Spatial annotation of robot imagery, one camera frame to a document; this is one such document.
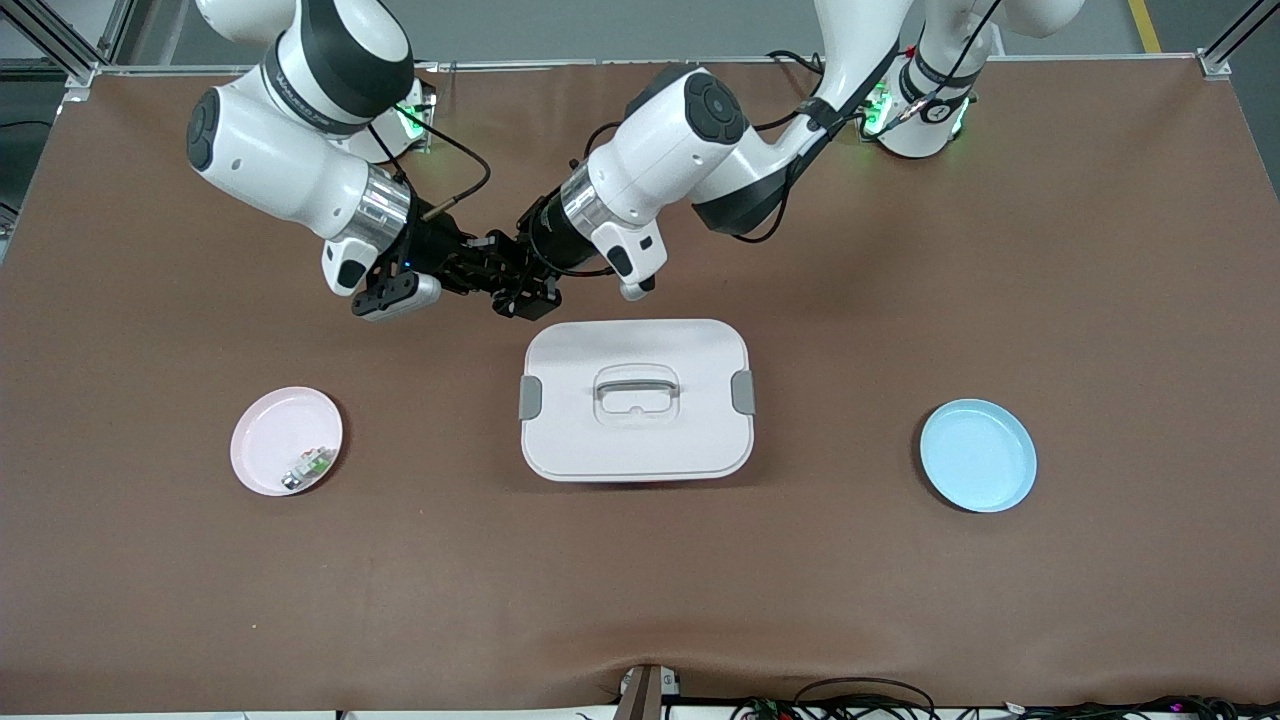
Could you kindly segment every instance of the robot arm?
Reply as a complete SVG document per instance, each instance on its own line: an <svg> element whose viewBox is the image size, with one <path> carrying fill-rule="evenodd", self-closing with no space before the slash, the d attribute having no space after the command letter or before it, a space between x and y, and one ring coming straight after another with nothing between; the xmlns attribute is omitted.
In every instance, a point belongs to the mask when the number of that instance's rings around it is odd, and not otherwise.
<svg viewBox="0 0 1280 720"><path fill-rule="evenodd" d="M202 0L201 12L232 37L261 38L284 3ZM335 147L404 97L413 83L408 40L378 0L289 0L287 29L257 67L209 90L192 113L187 154L210 183L325 240L330 290L352 295L401 233L408 188Z"/></svg>
<svg viewBox="0 0 1280 720"><path fill-rule="evenodd" d="M1083 3L929 0L915 55L897 60L890 69L888 105L865 129L887 150L905 158L938 152L959 129L956 118L991 55L993 23L1019 35L1047 37L1071 22ZM988 15L991 22L979 27ZM890 117L895 119L886 124Z"/></svg>
<svg viewBox="0 0 1280 720"><path fill-rule="evenodd" d="M705 69L664 70L627 105L613 138L526 214L547 220L521 232L539 247L590 241L623 296L640 297L667 258L658 210L689 197L707 227L735 234L764 220L883 76L911 1L815 0L827 72L772 145Z"/></svg>
<svg viewBox="0 0 1280 720"><path fill-rule="evenodd" d="M748 129L714 76L668 68L627 106L609 142L525 214L521 237L561 272L599 252L623 297L637 300L667 260L658 213L719 167Z"/></svg>

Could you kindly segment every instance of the white container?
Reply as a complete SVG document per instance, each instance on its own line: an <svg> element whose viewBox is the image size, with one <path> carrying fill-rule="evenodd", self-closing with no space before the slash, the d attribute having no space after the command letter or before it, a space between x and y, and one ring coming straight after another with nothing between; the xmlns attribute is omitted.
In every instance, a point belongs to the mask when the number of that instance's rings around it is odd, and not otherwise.
<svg viewBox="0 0 1280 720"><path fill-rule="evenodd" d="M520 391L525 461L549 480L722 478L755 441L746 343L719 320L552 325Z"/></svg>

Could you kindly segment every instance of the floor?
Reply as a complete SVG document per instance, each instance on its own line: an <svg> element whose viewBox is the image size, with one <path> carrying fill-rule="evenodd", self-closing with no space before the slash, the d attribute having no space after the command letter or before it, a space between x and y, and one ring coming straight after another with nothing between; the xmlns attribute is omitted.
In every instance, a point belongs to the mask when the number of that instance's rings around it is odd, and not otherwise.
<svg viewBox="0 0 1280 720"><path fill-rule="evenodd" d="M131 65L251 65L262 51L214 33L193 0L134 0L138 10L118 49ZM708 60L760 56L788 47L820 50L809 3L774 0L384 0L410 35L421 60L529 63L547 60ZM50 0L91 42L110 15L106 0ZM1132 6L1140 1L1085 0L1080 15L1053 37L1002 33L1007 55L1112 55L1143 53ZM1244 0L1152 0L1147 3L1165 51L1194 50L1243 9ZM922 24L913 8L904 24L910 42ZM589 27L584 27L584 18ZM1254 133L1272 186L1280 184L1280 20L1260 29L1231 59L1242 109ZM32 74L32 68L42 69ZM61 81L40 68L40 53L0 22L0 123L51 119ZM45 128L0 129L0 200L20 208L44 146Z"/></svg>

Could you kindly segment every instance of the blue plate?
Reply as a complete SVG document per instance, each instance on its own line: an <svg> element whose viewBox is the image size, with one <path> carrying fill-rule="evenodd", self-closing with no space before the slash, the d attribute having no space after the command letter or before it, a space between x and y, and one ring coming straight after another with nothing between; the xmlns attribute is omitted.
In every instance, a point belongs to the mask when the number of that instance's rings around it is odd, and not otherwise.
<svg viewBox="0 0 1280 720"><path fill-rule="evenodd" d="M952 400L920 433L924 474L942 497L974 512L1018 505L1036 484L1036 446L1027 428L986 400Z"/></svg>

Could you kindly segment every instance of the metal frame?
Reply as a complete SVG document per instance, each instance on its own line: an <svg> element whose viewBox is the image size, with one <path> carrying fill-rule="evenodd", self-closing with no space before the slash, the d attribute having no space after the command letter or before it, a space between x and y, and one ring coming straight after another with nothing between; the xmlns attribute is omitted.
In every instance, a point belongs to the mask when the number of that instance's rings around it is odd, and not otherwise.
<svg viewBox="0 0 1280 720"><path fill-rule="evenodd" d="M106 59L113 63L120 55L120 40L124 37L125 28L133 20L133 10L137 6L138 0L115 0L111 15L106 19L106 27L102 28L102 37L97 41L97 49L105 53Z"/></svg>
<svg viewBox="0 0 1280 720"><path fill-rule="evenodd" d="M81 37L45 0L0 0L0 14L67 72L68 85L88 87L108 59Z"/></svg>
<svg viewBox="0 0 1280 720"><path fill-rule="evenodd" d="M9 241L18 229L18 213L10 213L0 208L0 265L4 264L5 252L9 251Z"/></svg>
<svg viewBox="0 0 1280 720"><path fill-rule="evenodd" d="M1055 60L1187 60L1194 58L1194 53L1147 53L1126 55L993 55L988 63L1034 63ZM504 60L493 63L448 63L448 61L419 61L415 68L429 73L492 73L492 72L530 72L549 70L568 65L644 65L667 63L732 63L732 64L794 64L792 60L763 58L759 55L744 56L717 56L698 59L658 59L658 60ZM99 68L97 73L104 76L133 76L133 77L205 77L205 76L239 76L251 70L253 65L109 65Z"/></svg>
<svg viewBox="0 0 1280 720"><path fill-rule="evenodd" d="M1226 26L1226 29L1222 31L1222 35L1217 40L1208 47L1201 47L1196 55L1199 58L1204 77L1207 79L1230 77L1231 67L1226 64L1226 59L1253 35L1253 31L1262 27L1276 10L1280 10L1280 0L1253 0L1240 17Z"/></svg>

